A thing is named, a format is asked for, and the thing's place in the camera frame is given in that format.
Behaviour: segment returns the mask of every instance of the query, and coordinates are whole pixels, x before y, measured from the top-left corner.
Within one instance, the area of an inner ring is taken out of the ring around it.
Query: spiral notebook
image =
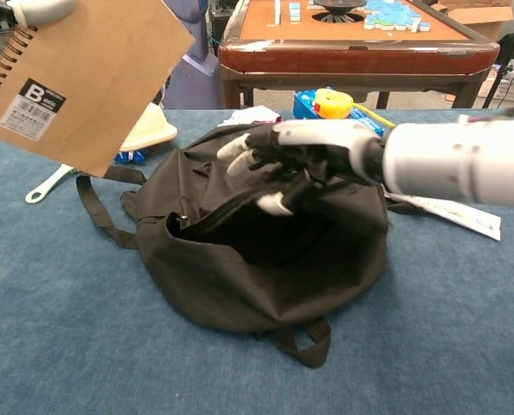
[[[78,0],[0,52],[0,139],[95,176],[194,39],[161,0]]]

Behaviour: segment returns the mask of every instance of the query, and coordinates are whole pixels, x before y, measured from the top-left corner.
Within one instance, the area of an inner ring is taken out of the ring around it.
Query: black backpack
[[[77,188],[94,223],[120,246],[139,250],[166,299],[192,322],[272,333],[281,350],[320,367],[331,339],[323,316],[384,271],[386,201],[380,187],[339,180],[294,216],[263,212],[255,200],[282,190],[292,176],[262,169],[234,180],[215,155],[252,128],[216,128],[169,153],[147,181],[135,169],[111,167],[104,178],[141,185],[121,197],[137,222],[135,234],[113,225],[90,176],[78,176]],[[299,349],[295,329],[314,344]]]

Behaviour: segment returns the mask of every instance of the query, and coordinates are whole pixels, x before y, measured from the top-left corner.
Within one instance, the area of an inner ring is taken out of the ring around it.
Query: barcode label
[[[1,118],[0,125],[21,136],[39,141],[55,115],[54,112],[17,95]]]

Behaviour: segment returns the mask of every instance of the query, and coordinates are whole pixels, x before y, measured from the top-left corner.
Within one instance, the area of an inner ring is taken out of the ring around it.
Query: blue carpet
[[[229,113],[167,117],[184,146]],[[446,122],[457,112],[382,115]],[[93,226],[72,178],[27,205],[56,167],[0,142],[0,414],[514,414],[514,210],[486,209],[503,218],[501,242],[391,214],[388,269],[329,316],[331,353],[313,371],[268,339],[179,316],[138,254]],[[136,187],[95,184],[133,230],[119,196]]]

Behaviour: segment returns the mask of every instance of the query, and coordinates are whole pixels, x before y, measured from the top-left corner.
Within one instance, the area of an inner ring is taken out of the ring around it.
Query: notebook spiral binding
[[[0,86],[7,78],[8,73],[13,70],[13,65],[18,62],[24,49],[34,39],[34,33],[37,31],[38,28],[34,26],[16,28],[13,31],[13,34],[0,51]]]

